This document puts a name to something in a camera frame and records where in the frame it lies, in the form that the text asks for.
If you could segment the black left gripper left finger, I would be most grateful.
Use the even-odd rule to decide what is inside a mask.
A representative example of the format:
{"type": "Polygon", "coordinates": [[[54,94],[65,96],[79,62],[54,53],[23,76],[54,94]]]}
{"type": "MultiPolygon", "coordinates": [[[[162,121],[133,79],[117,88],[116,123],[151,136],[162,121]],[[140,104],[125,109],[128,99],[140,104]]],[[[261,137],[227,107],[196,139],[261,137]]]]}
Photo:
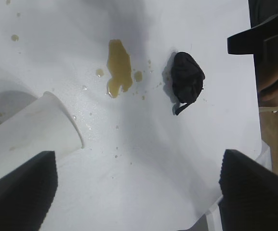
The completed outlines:
{"type": "Polygon", "coordinates": [[[37,231],[58,186],[55,152],[44,151],[0,179],[0,231],[37,231]]]}

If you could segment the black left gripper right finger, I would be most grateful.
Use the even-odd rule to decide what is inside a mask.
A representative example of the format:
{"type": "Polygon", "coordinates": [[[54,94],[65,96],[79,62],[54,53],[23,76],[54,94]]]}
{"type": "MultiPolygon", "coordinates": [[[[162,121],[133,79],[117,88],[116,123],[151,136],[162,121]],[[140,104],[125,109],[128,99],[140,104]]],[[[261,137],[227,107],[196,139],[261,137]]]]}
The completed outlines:
{"type": "Polygon", "coordinates": [[[278,176],[237,150],[224,153],[219,180],[224,231],[278,231],[278,176]]]}

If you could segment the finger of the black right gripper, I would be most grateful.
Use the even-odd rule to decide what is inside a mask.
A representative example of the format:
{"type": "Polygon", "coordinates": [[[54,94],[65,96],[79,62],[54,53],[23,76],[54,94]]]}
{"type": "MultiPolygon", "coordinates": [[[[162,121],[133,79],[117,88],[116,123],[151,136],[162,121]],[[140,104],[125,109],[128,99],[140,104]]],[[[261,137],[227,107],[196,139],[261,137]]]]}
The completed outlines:
{"type": "Polygon", "coordinates": [[[257,26],[227,38],[232,55],[253,54],[270,63],[278,63],[278,14],[257,26]]]}

